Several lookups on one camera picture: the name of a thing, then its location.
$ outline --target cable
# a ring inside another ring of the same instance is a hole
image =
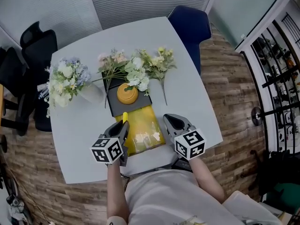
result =
[[[20,185],[25,189],[26,192],[23,190],[23,192],[25,193],[25,195],[26,195],[27,197],[29,197],[29,198],[33,201],[33,203],[37,206],[37,208],[38,208],[38,209],[41,211],[41,213],[43,214],[44,219],[46,220],[47,224],[49,224],[49,222],[48,222],[48,220],[47,220],[45,214],[44,214],[43,211],[42,211],[42,209],[37,205],[37,203],[35,202],[35,200],[32,198],[32,196],[30,195],[30,193],[27,191],[26,187],[25,187],[21,182],[18,182],[18,181],[17,181],[15,175],[13,174],[13,171],[10,169],[10,167],[9,167],[9,165],[8,165],[8,162],[7,162],[7,160],[6,160],[5,156],[4,156],[3,150],[2,150],[2,154],[3,154],[3,158],[4,158],[4,160],[5,160],[5,164],[6,164],[6,166],[8,167],[8,170],[9,170],[10,173],[12,174],[12,176],[13,176],[15,182],[17,183],[17,185],[19,186],[19,184],[20,184]]]
[[[121,177],[127,179],[126,183],[125,183],[125,186],[124,186],[124,192],[126,192],[126,188],[127,188],[127,185],[128,183],[130,182],[130,177],[127,177],[125,176],[124,174],[120,173],[121,174]]]

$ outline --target chair backrest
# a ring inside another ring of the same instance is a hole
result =
[[[39,21],[35,22],[28,29],[26,29],[25,32],[21,35],[21,39],[20,39],[21,47],[26,47],[30,43],[37,41],[42,35],[43,32],[39,28]]]
[[[24,93],[23,65],[14,48],[9,48],[0,63],[0,84],[7,88],[15,97]]]
[[[22,48],[22,56],[34,76],[36,85],[46,83],[49,73],[45,71],[50,66],[52,54],[58,50],[56,35],[53,30],[39,34]]]
[[[210,21],[201,10],[177,6],[168,19],[183,42],[199,44],[211,38]]]
[[[6,56],[6,51],[2,47],[0,47],[0,65],[2,64],[5,56]]]

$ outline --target floor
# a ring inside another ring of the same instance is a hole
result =
[[[255,175],[240,178],[242,172],[255,169],[250,150],[261,154],[265,146],[263,127],[254,127],[250,118],[251,109],[259,105],[250,71],[215,28],[213,37],[201,44],[201,61],[201,78],[224,140],[207,150],[203,160],[229,195],[239,190],[258,200],[257,189],[248,191]],[[8,140],[5,158],[9,167],[48,220],[65,225],[106,224],[106,183],[65,184],[51,133],[37,131],[32,119],[24,137],[4,127],[1,130]],[[20,191],[36,223],[46,224],[22,187]]]

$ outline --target black and white marker cube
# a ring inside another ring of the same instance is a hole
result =
[[[205,152],[206,139],[200,129],[175,137],[175,151],[187,160]]]
[[[90,148],[95,160],[99,163],[112,164],[123,154],[118,138],[98,138]]]

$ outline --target blue flower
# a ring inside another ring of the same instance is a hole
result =
[[[68,62],[73,63],[75,65],[77,62],[80,62],[80,59],[77,57],[72,57],[68,60]]]
[[[90,72],[87,70],[87,69],[85,69],[85,70],[83,70],[83,72],[80,74],[80,77],[78,78],[78,80],[83,80],[84,82],[86,82],[86,81],[88,81],[89,79],[91,79],[91,74],[90,74]]]
[[[76,73],[77,73],[77,74],[80,74],[80,73],[82,73],[82,72],[83,72],[83,66],[79,65],[79,67],[76,68]]]
[[[84,82],[83,79],[78,78],[77,83],[76,83],[76,84],[77,84],[77,87],[78,87],[78,86],[82,86],[82,85],[83,85],[83,82]]]

